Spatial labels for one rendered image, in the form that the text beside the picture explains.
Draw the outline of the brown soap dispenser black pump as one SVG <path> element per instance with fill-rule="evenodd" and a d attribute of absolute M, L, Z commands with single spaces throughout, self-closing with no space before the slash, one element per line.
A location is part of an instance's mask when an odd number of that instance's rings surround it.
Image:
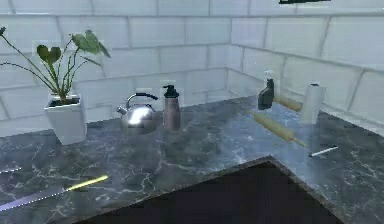
<path fill-rule="evenodd" d="M 178 130 L 181 126 L 181 112 L 179 107 L 179 93 L 174 85 L 165 85 L 163 125 L 166 130 Z"/>

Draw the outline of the dark spray bottle white trigger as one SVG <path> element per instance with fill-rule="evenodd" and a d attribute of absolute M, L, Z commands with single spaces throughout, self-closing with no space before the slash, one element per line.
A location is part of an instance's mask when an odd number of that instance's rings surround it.
<path fill-rule="evenodd" d="M 274 80 L 273 71 L 266 70 L 266 87 L 258 95 L 258 109 L 266 110 L 272 107 L 274 99 Z"/>

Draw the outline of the wooden rolling pin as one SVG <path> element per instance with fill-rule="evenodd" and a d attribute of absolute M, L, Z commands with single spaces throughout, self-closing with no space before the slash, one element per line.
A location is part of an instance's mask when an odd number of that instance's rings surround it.
<path fill-rule="evenodd" d="M 274 101 L 296 112 L 300 112 L 302 109 L 302 104 L 300 102 L 297 102 L 281 95 L 275 96 Z"/>
<path fill-rule="evenodd" d="M 282 138 L 283 140 L 287 142 L 295 142 L 302 147 L 306 147 L 306 144 L 299 140 L 293 131 L 288 129 L 286 126 L 282 125 L 281 123 L 271 119 L 267 115 L 263 113 L 256 113 L 250 111 L 250 114 L 253 116 L 253 119 L 262 125 L 264 128 L 268 129 L 278 137 Z"/>

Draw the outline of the white paper towel roll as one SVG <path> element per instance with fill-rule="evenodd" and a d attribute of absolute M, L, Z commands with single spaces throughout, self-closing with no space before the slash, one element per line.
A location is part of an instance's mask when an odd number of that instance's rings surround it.
<path fill-rule="evenodd" d="M 305 92 L 300 119 L 303 124 L 316 124 L 325 97 L 326 88 L 311 83 Z"/>

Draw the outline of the green house plant white pot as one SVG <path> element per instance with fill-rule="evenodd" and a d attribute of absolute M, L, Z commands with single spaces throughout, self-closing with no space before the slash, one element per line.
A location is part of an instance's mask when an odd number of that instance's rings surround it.
<path fill-rule="evenodd" d="M 28 56 L 22 53 L 5 36 L 7 28 L 0 28 L 0 38 L 19 53 L 30 65 L 30 68 L 17 63 L 2 62 L 0 66 L 9 65 L 26 70 L 38 78 L 49 90 L 51 98 L 44 107 L 44 112 L 62 145 L 70 145 L 86 140 L 87 125 L 85 120 L 84 98 L 81 94 L 72 94 L 75 75 L 86 64 L 99 67 L 102 64 L 89 57 L 89 54 L 102 54 L 110 58 L 107 48 L 91 30 L 83 33 L 70 33 L 70 39 L 64 48 L 47 47 L 40 44 L 36 47 L 42 70 Z"/>

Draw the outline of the white pen black tip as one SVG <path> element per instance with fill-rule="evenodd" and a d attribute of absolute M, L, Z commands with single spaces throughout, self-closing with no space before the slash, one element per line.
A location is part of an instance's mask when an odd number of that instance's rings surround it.
<path fill-rule="evenodd" d="M 308 157 L 315 157 L 315 156 L 318 156 L 318 155 L 322 155 L 322 154 L 334 151 L 334 150 L 336 150 L 338 148 L 339 148 L 339 146 L 332 146 L 332 147 L 329 147 L 329 148 L 326 148 L 326 149 L 323 149 L 323 150 L 320 150 L 320 151 L 317 151 L 317 152 L 309 153 Z"/>

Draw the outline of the black wall fixture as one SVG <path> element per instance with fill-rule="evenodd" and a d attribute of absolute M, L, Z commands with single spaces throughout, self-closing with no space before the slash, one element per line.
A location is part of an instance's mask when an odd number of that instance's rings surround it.
<path fill-rule="evenodd" d="M 331 1 L 331 0 L 279 0 L 278 4 L 306 4 L 313 2 L 323 2 L 323 1 Z"/>

